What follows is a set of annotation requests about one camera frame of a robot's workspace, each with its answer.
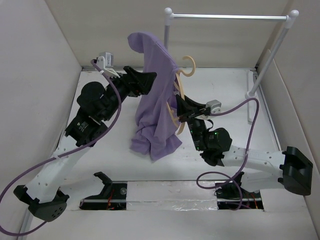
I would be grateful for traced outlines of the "purple t shirt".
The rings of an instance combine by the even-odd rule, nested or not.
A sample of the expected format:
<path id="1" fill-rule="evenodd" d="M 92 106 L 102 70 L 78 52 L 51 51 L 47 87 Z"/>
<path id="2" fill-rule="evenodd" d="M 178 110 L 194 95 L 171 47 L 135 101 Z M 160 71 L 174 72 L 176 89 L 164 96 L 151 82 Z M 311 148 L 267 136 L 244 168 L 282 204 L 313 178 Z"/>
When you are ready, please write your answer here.
<path id="1" fill-rule="evenodd" d="M 177 108 L 174 82 L 179 68 L 162 41 L 152 33 L 134 32 L 127 40 L 133 51 L 143 54 L 143 72 L 157 74 L 150 92 L 139 101 L 135 113 L 137 128 L 130 146 L 155 162 L 174 153 L 182 144 L 169 112 Z"/>

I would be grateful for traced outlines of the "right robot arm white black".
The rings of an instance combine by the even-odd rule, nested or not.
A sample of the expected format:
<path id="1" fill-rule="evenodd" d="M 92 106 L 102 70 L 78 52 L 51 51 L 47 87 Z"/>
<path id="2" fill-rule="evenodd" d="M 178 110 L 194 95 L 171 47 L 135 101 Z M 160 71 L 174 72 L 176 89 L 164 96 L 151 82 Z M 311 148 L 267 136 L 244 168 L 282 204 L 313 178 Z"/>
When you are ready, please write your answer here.
<path id="1" fill-rule="evenodd" d="M 290 193 L 309 196 L 312 191 L 313 163 L 296 147 L 286 150 L 258 151 L 232 144 L 223 128 L 210 130 L 203 117 L 217 117 L 211 104 L 201 104 L 189 97 L 175 96 L 177 117 L 186 123 L 194 147 L 210 166 L 239 167 L 229 177 L 231 191 L 237 197 L 262 189 L 285 189 Z"/>

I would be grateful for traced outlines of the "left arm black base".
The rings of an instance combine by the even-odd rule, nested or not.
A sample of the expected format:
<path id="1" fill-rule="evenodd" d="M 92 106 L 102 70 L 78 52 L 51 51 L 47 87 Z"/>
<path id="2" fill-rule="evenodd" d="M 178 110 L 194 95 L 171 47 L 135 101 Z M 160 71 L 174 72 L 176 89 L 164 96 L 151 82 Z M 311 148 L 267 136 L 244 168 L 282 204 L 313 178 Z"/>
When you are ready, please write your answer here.
<path id="1" fill-rule="evenodd" d="M 94 174 L 103 183 L 103 188 L 99 194 L 91 195 L 80 201 L 81 210 L 106 210 L 106 211 L 123 211 L 127 209 L 127 181 L 112 181 L 103 172 Z"/>

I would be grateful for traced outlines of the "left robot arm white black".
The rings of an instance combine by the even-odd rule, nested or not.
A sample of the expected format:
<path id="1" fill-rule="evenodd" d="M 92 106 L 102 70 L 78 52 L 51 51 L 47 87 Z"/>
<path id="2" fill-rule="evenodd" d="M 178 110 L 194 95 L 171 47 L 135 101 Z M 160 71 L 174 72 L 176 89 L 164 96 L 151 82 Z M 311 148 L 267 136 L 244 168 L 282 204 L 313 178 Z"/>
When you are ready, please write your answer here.
<path id="1" fill-rule="evenodd" d="M 83 86 L 76 99 L 79 109 L 52 154 L 53 160 L 45 163 L 28 184 L 14 189 L 14 195 L 28 205 L 34 217 L 52 222 L 63 213 L 69 198 L 60 190 L 64 178 L 78 160 L 111 129 L 105 122 L 118 119 L 119 104 L 126 97 L 136 98 L 151 91 L 157 73 L 139 72 L 130 66 L 123 69 L 124 73 L 109 77 L 107 86 L 98 81 Z"/>

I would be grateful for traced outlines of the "wooden clothes hanger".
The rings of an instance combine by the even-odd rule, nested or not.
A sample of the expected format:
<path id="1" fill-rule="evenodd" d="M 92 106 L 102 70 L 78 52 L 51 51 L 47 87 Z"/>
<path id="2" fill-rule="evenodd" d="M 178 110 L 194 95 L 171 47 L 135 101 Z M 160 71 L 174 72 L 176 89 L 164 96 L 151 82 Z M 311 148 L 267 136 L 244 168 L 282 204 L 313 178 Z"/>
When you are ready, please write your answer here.
<path id="1" fill-rule="evenodd" d="M 192 69 L 191 69 L 191 71 L 189 73 L 186 73 L 184 70 L 179 69 L 175 74 L 176 81 L 173 82 L 173 85 L 178 90 L 178 92 L 180 93 L 181 98 L 183 100 L 185 100 L 185 93 L 184 93 L 183 84 L 182 84 L 182 81 L 181 81 L 181 78 L 180 78 L 180 74 L 183 74 L 185 77 L 193 76 L 195 71 L 196 71 L 196 62 L 189 55 L 185 55 L 182 59 L 183 60 L 190 60 L 192 62 Z M 169 112 L 169 115 L 171 117 L 171 120 L 172 120 L 173 124 L 178 128 L 176 135 L 180 135 L 183 132 L 184 128 L 185 128 L 185 123 L 183 122 L 180 125 L 178 125 L 178 123 L 177 123 L 178 118 L 174 117 L 174 115 L 173 115 L 174 111 L 171 109 L 171 107 L 170 107 L 168 102 L 166 103 L 166 107 L 167 107 L 167 110 Z"/>

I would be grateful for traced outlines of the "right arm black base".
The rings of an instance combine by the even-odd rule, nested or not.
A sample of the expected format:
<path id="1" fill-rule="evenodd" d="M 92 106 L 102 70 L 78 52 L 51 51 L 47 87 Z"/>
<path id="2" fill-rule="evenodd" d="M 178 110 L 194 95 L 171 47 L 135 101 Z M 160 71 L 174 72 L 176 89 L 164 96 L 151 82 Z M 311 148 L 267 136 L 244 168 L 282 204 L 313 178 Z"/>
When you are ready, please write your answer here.
<path id="1" fill-rule="evenodd" d="M 263 210 L 264 205 L 261 193 L 249 192 L 240 187 L 242 203 L 240 210 Z M 235 210 L 240 203 L 240 193 L 236 185 L 231 181 L 215 190 L 218 210 Z"/>

